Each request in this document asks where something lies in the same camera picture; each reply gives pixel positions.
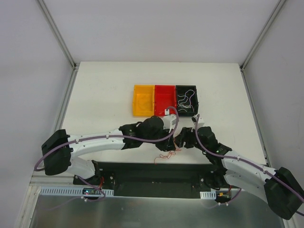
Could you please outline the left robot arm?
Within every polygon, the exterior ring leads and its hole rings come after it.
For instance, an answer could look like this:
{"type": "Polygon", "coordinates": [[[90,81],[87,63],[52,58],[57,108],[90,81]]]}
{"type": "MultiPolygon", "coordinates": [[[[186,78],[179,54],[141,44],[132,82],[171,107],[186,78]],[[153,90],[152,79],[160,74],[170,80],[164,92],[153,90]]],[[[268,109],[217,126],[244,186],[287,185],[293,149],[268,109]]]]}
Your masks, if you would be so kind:
{"type": "Polygon", "coordinates": [[[102,134],[69,135],[65,129],[57,130],[41,146],[42,170],[47,176],[68,172],[95,185],[101,175],[97,163],[82,159],[82,155],[134,149],[143,143],[155,144],[160,150],[165,150],[173,140],[177,122],[177,116],[170,114],[162,118],[152,116],[143,122],[125,124],[102,134]]]}

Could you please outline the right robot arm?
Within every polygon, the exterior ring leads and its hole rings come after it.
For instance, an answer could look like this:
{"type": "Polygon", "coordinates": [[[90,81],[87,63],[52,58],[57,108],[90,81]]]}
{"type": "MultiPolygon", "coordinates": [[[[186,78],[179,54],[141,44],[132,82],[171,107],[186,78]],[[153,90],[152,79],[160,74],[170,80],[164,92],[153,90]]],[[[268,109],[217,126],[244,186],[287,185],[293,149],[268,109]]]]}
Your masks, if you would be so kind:
{"type": "Polygon", "coordinates": [[[255,163],[219,143],[210,127],[184,127],[173,139],[178,147],[197,148],[218,167],[218,187],[239,187],[268,204],[279,217],[290,220],[304,203],[304,190],[285,167],[274,169],[255,163]]]}

